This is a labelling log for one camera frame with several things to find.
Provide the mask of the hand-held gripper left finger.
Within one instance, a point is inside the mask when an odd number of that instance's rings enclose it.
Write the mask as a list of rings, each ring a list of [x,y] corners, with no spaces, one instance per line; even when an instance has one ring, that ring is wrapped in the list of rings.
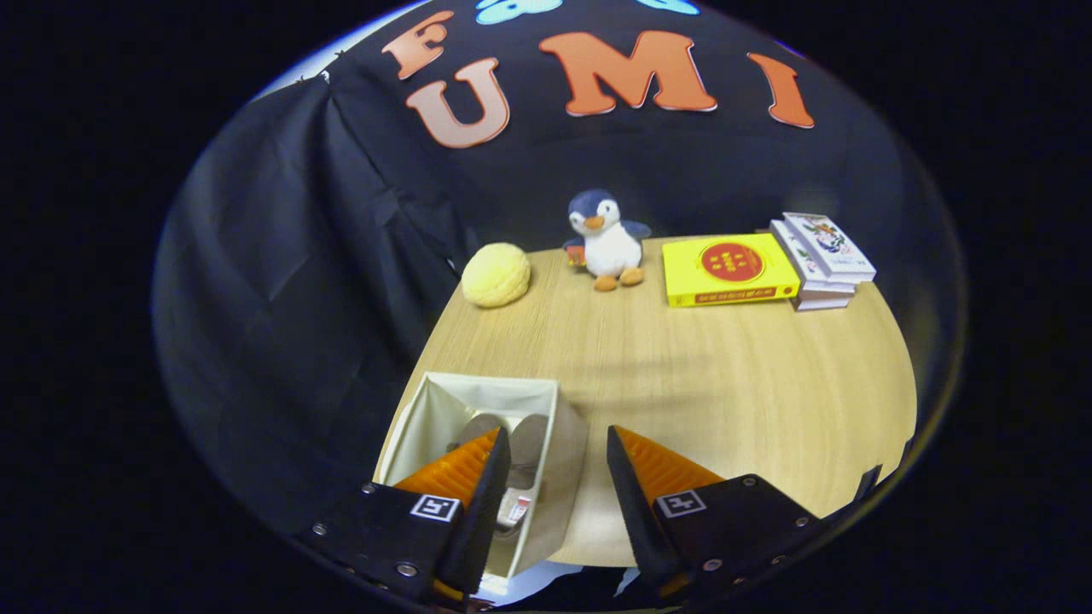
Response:
[[[367,482],[317,513],[298,547],[397,604],[467,604],[479,591],[510,467],[499,426],[397,484]]]

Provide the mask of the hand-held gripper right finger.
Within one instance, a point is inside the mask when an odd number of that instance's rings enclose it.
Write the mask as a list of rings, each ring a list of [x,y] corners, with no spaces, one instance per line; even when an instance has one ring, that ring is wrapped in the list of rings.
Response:
[[[767,479],[722,479],[619,425],[607,430],[606,462],[640,578],[663,601],[747,589],[830,531]]]

